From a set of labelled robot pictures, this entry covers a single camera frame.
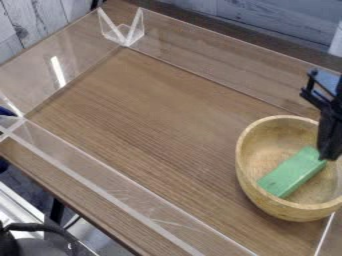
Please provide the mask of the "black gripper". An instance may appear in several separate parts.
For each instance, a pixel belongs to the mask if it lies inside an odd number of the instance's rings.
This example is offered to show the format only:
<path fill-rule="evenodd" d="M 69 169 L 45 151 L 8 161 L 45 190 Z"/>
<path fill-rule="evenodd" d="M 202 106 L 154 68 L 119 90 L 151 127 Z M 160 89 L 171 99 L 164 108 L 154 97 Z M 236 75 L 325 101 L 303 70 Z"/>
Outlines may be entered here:
<path fill-rule="evenodd" d="M 307 84 L 301 97 L 319 110 L 330 108 L 342 115 L 342 73 L 313 68 L 307 71 Z M 335 161 L 342 155 L 342 119 L 329 109 L 321 112 L 317 147 L 319 158 Z"/>

